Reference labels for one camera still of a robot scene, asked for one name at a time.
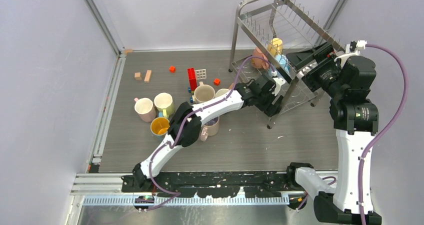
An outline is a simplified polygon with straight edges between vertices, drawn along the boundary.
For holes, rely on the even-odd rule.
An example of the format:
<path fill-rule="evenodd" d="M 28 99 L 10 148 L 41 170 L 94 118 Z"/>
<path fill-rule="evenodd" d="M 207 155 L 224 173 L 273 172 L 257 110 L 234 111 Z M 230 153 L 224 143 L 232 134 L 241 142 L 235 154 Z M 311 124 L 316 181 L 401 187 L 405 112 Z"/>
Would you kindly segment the light blue cup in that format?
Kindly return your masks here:
<path fill-rule="evenodd" d="M 277 54 L 275 56 L 275 60 L 279 62 L 280 67 L 284 69 L 287 74 L 290 74 L 291 68 L 289 65 L 289 60 L 284 54 Z"/>

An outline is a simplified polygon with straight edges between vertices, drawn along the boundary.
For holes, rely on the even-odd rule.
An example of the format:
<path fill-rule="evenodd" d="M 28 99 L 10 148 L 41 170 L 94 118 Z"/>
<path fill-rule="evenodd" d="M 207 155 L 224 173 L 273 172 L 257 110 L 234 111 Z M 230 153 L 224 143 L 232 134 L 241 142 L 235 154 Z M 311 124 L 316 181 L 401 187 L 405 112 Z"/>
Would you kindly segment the black glossy mug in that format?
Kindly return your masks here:
<path fill-rule="evenodd" d="M 218 97 L 221 97 L 221 96 L 224 96 L 226 93 L 228 93 L 230 90 L 229 89 L 227 89 L 227 88 L 221 88 L 221 89 L 219 89 L 216 93 L 215 93 L 215 97 L 216 98 L 218 98 Z"/>

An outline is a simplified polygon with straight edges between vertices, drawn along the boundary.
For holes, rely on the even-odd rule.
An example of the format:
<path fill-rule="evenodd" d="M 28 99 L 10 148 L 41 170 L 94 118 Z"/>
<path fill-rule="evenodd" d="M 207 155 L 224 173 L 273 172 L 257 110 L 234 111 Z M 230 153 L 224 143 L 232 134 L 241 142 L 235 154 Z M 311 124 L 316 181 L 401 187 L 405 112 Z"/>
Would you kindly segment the cream floral mug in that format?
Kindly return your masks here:
<path fill-rule="evenodd" d="M 215 89 L 208 84 L 204 84 L 202 81 L 199 82 L 199 85 L 194 90 L 193 97 L 196 104 L 201 104 L 207 101 L 214 99 L 216 96 Z"/>

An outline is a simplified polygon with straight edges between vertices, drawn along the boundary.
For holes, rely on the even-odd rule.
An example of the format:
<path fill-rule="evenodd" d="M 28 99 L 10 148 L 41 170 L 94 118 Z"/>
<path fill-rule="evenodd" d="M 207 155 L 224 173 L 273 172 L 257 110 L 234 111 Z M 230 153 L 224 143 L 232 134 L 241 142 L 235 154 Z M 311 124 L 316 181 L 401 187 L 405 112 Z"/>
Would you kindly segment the pink cup rack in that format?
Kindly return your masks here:
<path fill-rule="evenodd" d="M 220 125 L 219 116 L 206 122 L 201 129 L 200 136 L 199 136 L 200 140 L 202 142 L 205 142 L 208 139 L 208 137 L 216 135 L 219 131 L 219 125 Z"/>

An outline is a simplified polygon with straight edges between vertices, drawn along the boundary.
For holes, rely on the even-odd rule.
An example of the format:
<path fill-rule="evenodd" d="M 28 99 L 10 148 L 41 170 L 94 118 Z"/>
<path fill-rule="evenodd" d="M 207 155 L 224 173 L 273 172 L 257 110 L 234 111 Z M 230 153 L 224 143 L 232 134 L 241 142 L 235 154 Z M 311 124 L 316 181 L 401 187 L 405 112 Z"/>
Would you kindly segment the pale yellow mug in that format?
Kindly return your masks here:
<path fill-rule="evenodd" d="M 169 118 L 175 112 L 173 97 L 166 92 L 159 93 L 153 100 L 155 107 L 165 118 Z"/>

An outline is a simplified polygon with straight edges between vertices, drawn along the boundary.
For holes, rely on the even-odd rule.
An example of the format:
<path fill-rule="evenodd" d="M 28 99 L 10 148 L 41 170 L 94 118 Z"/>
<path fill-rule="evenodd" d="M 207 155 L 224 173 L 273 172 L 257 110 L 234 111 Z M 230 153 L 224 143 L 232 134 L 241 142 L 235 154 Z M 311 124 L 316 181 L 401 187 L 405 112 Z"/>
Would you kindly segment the blue patterned mug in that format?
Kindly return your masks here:
<path fill-rule="evenodd" d="M 162 141 L 168 132 L 169 127 L 169 120 L 163 115 L 163 112 L 159 112 L 158 117 L 150 124 L 150 131 L 153 137 L 155 137 L 158 141 Z"/>

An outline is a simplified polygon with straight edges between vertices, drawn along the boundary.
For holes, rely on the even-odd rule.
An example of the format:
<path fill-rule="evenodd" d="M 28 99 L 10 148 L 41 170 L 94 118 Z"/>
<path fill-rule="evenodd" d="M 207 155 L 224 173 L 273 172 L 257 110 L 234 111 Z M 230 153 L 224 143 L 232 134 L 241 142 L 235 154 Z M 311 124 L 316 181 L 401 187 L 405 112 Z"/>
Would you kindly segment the pink faceted mug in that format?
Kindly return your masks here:
<path fill-rule="evenodd" d="M 157 117 L 157 112 L 154 103 L 151 99 L 147 97 L 135 97 L 134 101 L 134 110 L 142 121 L 146 123 L 151 123 Z"/>

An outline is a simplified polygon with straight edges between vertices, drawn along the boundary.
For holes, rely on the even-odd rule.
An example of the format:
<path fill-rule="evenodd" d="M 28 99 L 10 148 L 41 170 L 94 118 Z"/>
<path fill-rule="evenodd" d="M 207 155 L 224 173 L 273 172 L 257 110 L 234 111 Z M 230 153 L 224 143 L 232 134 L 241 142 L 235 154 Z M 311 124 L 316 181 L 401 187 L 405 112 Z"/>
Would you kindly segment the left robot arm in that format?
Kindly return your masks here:
<path fill-rule="evenodd" d="M 230 91 L 209 101 L 193 105 L 182 103 L 158 147 L 147 159 L 134 166 L 135 187 L 141 192 L 148 192 L 162 167 L 176 152 L 195 143 L 201 128 L 212 119 L 250 106 L 255 106 L 268 117 L 279 114 L 283 100 L 279 93 L 285 84 L 282 77 L 264 73 L 247 83 L 236 83 Z"/>

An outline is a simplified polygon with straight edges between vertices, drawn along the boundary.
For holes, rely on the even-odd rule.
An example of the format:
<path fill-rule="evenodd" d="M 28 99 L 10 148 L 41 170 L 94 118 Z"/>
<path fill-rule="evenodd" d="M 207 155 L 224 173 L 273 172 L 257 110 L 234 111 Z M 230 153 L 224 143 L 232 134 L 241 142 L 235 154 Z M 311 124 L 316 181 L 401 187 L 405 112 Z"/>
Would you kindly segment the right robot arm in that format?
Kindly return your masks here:
<path fill-rule="evenodd" d="M 382 223 L 370 196 L 369 143 L 379 130 L 379 111 L 368 99 L 377 73 L 375 63 L 360 54 L 365 45 L 363 40 L 353 42 L 346 54 L 338 56 L 326 42 L 286 55 L 311 91 L 322 89 L 330 96 L 329 113 L 338 144 L 336 186 L 327 184 L 309 163 L 292 162 L 285 177 L 291 190 L 305 190 L 313 201 L 316 219 L 322 223 Z"/>

